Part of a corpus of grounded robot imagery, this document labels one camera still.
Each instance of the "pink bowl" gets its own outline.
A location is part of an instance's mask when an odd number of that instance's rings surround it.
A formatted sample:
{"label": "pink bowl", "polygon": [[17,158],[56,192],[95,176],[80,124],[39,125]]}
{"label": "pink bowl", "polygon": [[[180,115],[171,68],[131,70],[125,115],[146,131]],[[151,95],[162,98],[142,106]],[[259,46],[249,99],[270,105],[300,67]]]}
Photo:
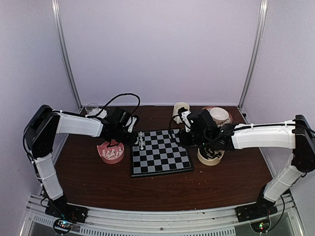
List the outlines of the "pink bowl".
{"label": "pink bowl", "polygon": [[[112,140],[111,145],[116,145],[117,142]],[[97,146],[97,151],[99,156],[102,158],[103,162],[107,164],[116,164],[120,162],[125,155],[125,148],[122,143],[119,143],[113,147],[107,147],[109,142],[104,142],[102,145]]]}

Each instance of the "beige bowl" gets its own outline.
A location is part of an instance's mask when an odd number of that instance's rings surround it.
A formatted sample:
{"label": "beige bowl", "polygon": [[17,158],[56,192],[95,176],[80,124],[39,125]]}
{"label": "beige bowl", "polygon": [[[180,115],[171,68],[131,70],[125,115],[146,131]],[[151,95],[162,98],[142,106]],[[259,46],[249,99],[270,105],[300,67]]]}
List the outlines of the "beige bowl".
{"label": "beige bowl", "polygon": [[215,165],[217,165],[217,164],[220,163],[220,161],[221,161],[221,159],[222,159],[222,157],[223,157],[225,151],[223,151],[223,150],[215,151],[215,153],[218,153],[218,152],[221,152],[221,153],[222,153],[222,155],[221,155],[220,158],[219,158],[219,157],[216,157],[216,158],[214,158],[214,159],[206,159],[206,158],[204,158],[204,157],[200,154],[200,150],[199,150],[199,148],[198,148],[197,156],[198,156],[199,161],[200,161],[202,164],[207,165],[207,166],[215,166]]}

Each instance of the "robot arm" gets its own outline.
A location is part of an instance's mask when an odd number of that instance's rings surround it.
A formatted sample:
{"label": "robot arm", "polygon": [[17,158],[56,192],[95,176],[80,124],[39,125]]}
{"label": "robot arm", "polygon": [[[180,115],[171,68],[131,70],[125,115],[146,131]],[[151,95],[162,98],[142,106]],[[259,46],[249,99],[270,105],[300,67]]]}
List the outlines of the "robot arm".
{"label": "robot arm", "polygon": [[100,137],[109,142],[114,139],[117,142],[132,145],[136,137],[133,128],[138,121],[138,116],[121,108],[116,108],[111,116],[104,119],[54,111],[47,105],[39,108],[24,131],[23,142],[26,142],[29,149],[36,176],[42,183],[50,202],[53,202],[51,212],[54,212],[54,216],[59,215],[56,211],[64,215],[69,213],[52,161],[55,135],[61,133],[88,135]]}
{"label": "robot arm", "polygon": [[199,112],[179,110],[185,122],[185,130],[179,132],[184,146],[210,147],[212,150],[236,150],[255,147],[280,147],[293,149],[293,158],[285,168],[263,186],[257,203],[251,208],[253,214],[238,207],[239,221],[251,220],[274,208],[275,201],[305,173],[315,170],[315,137],[302,115],[295,120],[274,124],[226,124],[218,128],[207,110]]}

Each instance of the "wooden table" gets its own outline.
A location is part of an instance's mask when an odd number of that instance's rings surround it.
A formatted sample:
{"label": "wooden table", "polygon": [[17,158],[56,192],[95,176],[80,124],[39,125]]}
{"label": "wooden table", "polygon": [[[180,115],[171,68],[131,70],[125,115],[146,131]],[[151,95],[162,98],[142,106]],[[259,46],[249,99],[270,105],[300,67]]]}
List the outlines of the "wooden table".
{"label": "wooden table", "polygon": [[[236,107],[224,107],[233,123],[244,122]],[[136,114],[137,131],[168,128],[172,114],[169,106],[142,106]],[[69,135],[56,170],[70,203],[119,210],[169,211],[208,209],[256,201],[260,189],[271,180],[268,167],[258,148],[226,151],[213,167],[199,162],[196,150],[189,150],[193,172],[156,177],[130,177],[129,147],[124,159],[105,164],[96,145],[104,140]]]}

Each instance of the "white bowl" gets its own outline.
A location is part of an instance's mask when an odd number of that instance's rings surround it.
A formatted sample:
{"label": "white bowl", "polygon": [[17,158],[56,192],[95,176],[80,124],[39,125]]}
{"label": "white bowl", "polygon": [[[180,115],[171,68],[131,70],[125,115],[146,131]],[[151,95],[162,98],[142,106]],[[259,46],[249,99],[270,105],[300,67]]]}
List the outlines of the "white bowl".
{"label": "white bowl", "polygon": [[229,118],[228,112],[220,107],[211,108],[210,115],[217,124],[225,122]]}

